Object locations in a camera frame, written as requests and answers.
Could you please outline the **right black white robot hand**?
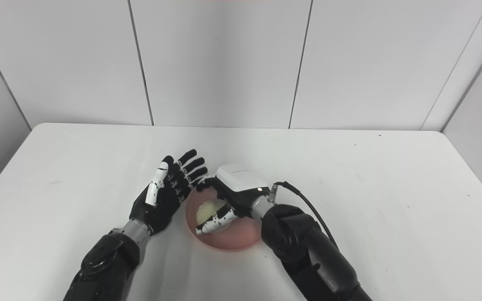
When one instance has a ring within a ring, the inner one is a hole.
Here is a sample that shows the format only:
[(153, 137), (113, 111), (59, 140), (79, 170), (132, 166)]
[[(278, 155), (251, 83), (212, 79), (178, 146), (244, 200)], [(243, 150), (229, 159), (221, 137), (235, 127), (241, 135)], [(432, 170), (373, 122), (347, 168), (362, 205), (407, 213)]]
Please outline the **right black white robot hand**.
[(200, 192), (208, 187), (216, 190), (217, 198), (226, 204), (196, 226), (197, 235), (210, 234), (237, 218), (262, 220), (275, 205), (270, 198), (269, 186), (251, 170), (239, 164), (220, 166), (214, 175), (204, 177), (196, 189)]

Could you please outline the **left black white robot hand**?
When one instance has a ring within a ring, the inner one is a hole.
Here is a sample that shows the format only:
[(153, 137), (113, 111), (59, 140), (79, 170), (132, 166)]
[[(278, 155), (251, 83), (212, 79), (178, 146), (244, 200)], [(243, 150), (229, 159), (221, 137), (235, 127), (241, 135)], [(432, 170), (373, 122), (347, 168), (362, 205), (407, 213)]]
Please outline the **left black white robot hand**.
[(177, 160), (166, 156), (134, 201), (129, 219), (144, 225), (151, 236), (160, 233), (207, 173), (205, 159), (198, 156), (196, 149)]

